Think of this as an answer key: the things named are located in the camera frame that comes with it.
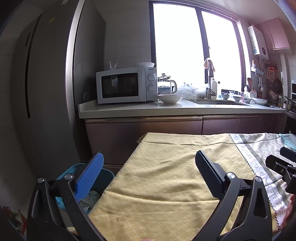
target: white water heater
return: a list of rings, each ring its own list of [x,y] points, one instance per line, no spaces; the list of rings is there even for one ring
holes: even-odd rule
[[[268,60],[266,43],[262,32],[260,32],[253,25],[248,27],[248,31],[251,37],[254,54],[257,55],[260,59]]]

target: window pane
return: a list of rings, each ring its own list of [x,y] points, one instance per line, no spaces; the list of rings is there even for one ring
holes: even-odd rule
[[[208,12],[202,12],[215,67],[214,79],[220,81],[221,89],[241,91],[242,70],[237,38],[230,20]]]
[[[192,7],[153,4],[157,76],[170,75],[177,85],[205,83],[202,39]]]

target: black window frame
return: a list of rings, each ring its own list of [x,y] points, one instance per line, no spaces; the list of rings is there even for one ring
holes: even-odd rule
[[[245,60],[244,60],[244,51],[243,51],[243,46],[242,46],[242,40],[240,37],[239,33],[239,28],[237,25],[237,22],[231,18],[228,18],[226,16],[223,16],[219,13],[216,13],[214,11],[210,11],[205,8],[201,8],[195,5],[190,5],[190,4],[184,4],[184,3],[177,3],[177,2],[170,2],[170,1],[149,1],[149,16],[150,16],[150,40],[151,40],[151,62],[155,63],[155,67],[157,67],[156,63],[156,46],[155,46],[155,28],[154,28],[154,11],[153,11],[153,4],[154,3],[160,3],[160,4],[170,4],[170,5],[180,5],[180,6],[186,6],[186,7],[192,7],[195,8],[199,27],[200,27],[200,34],[202,38],[202,48],[203,48],[203,53],[204,53],[204,59],[210,57],[210,51],[209,51],[209,44],[207,41],[207,32],[205,29],[205,23],[202,17],[202,11],[208,12],[211,14],[214,14],[216,16],[222,17],[224,19],[227,19],[232,22],[233,28],[235,31],[235,35],[237,38],[237,44],[239,48],[239,58],[240,58],[240,63],[241,63],[241,73],[242,73],[242,87],[241,91],[244,91],[244,87],[246,85],[246,65],[245,65]],[[207,70],[205,69],[205,83],[208,83],[208,78],[207,78]]]

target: sink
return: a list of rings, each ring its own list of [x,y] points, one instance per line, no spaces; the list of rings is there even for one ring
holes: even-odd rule
[[[235,102],[231,100],[196,100],[196,104],[232,104],[232,105],[247,105],[240,102]]]

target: gray stripe on tablecloth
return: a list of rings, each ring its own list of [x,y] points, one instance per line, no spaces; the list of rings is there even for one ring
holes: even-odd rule
[[[279,194],[283,198],[283,202],[286,206],[289,206],[290,202],[288,201],[287,195],[285,191],[282,189],[279,181],[277,181],[276,177],[271,173],[270,169],[265,165],[264,161],[260,156],[257,155],[257,153],[252,149],[252,147],[248,144],[247,140],[245,139],[243,134],[239,134],[240,138],[242,139],[245,146],[249,149],[249,151],[252,153],[252,155],[257,159],[259,164],[262,166],[266,174],[269,176],[269,178],[272,180],[272,182],[276,185],[276,189],[279,192]]]

